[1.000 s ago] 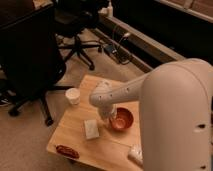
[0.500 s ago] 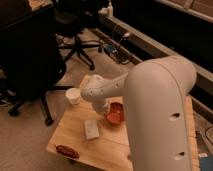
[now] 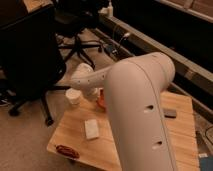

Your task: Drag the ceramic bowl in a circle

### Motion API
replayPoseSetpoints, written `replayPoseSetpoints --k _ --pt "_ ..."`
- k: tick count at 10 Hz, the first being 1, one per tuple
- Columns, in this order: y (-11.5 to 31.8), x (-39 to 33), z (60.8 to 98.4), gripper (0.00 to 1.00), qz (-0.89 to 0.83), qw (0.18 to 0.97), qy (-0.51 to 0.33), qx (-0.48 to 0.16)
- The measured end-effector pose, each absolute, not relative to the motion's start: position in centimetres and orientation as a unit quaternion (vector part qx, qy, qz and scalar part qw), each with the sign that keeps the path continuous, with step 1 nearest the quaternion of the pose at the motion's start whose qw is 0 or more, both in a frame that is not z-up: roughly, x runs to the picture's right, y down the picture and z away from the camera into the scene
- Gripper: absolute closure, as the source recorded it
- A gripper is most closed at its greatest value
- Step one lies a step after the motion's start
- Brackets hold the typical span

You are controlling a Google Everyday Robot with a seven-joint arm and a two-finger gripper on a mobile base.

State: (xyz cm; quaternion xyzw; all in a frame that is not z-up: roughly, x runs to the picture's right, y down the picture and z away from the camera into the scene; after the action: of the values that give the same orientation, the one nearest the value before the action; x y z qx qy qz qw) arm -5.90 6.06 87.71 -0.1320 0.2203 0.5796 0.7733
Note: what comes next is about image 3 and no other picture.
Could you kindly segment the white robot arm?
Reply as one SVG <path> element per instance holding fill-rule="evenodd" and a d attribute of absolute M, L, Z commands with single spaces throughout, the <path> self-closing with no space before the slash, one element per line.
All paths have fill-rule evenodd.
<path fill-rule="evenodd" d="M 174 75 L 171 58 L 152 52 L 98 71 L 82 63 L 71 76 L 71 86 L 84 94 L 104 90 L 123 171 L 178 171 L 161 103 L 161 93 Z"/>

